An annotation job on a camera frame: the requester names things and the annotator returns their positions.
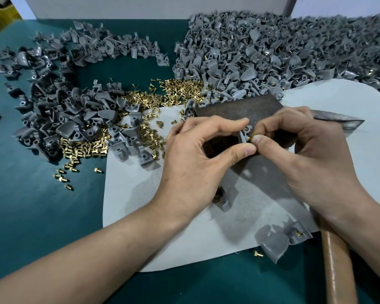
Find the person's right hand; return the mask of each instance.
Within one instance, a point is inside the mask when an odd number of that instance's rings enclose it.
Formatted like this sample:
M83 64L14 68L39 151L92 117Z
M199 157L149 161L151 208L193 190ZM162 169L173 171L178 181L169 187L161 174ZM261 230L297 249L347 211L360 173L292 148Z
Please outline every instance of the person's right hand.
M297 133L295 153L271 139L278 129ZM342 127L336 122L313 119L308 107L279 110L258 122L252 136L251 143L286 176L299 199L325 218L340 216L341 207L345 212L354 207L346 201L354 203L355 195L364 191Z

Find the teal work surface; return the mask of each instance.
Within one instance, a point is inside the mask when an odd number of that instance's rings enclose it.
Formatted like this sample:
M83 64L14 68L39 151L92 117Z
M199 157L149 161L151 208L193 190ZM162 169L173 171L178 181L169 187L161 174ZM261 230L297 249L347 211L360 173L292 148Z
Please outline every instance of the teal work surface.
M94 20L113 34L138 32L158 41L161 52L175 62L173 47L187 33L186 20ZM35 32L59 34L70 20L17 21L0 33L0 49L33 46ZM30 71L10 82L29 95ZM120 81L147 90L150 79L173 78L170 67L155 58L89 64L79 70L80 87L93 80ZM48 163L25 150L11 134L22 126L17 101L7 95L0 75L0 278L102 227L105 158L83 159L79 173L68 173L75 191L64 188L52 174L66 161ZM380 279L354 252L351 254L360 303L380 303ZM109 300L134 303L325 303L325 279L320 235L292 246L277 265L251 250L165 271L137 273Z

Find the person's right arm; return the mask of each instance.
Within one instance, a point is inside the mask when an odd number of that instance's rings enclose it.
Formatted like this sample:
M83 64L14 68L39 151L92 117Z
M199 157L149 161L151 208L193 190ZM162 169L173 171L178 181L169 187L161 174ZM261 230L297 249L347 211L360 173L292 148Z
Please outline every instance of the person's right arm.
M271 139L278 129L297 133L296 153ZM342 127L313 119L308 107L284 108L256 124L251 142L310 205L380 276L380 204L357 179Z

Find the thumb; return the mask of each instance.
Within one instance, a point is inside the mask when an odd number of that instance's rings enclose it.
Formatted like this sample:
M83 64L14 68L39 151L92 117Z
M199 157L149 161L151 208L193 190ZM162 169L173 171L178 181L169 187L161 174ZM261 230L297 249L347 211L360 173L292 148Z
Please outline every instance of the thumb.
M256 146L251 143L239 143L224 150L212 160L219 162L219 164L226 171L228 168L239 162L243 158L256 153Z
M273 162L280 170L284 170L292 161L295 154L282 148L277 142L264 135L254 135L250 142L254 144L257 151Z

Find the green table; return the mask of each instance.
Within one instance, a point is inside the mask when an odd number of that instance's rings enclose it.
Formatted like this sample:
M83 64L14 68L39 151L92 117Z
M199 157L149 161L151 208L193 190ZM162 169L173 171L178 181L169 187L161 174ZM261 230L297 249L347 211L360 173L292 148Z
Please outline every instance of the green table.
M138 32L157 40L162 52L175 62L173 47L187 33L186 20L94 20L113 34ZM36 31L59 34L73 27L70 20L17 21L0 33L0 49L33 46ZM30 77L23 71L10 82L26 93ZM80 86L93 80L134 83L147 90L150 79L173 78L171 68L159 67L155 58L116 60L90 64L80 70ZM0 76L0 278L50 252L102 227L102 200L106 158L84 159L80 173L68 173L71 192L52 178L66 161L48 163L25 150L11 134L22 126L16 100L7 95ZM380 303L380 279L352 253L360 303ZM319 233L304 244L292 246L277 265L251 250L160 272L137 273L109 303L325 303L323 256Z

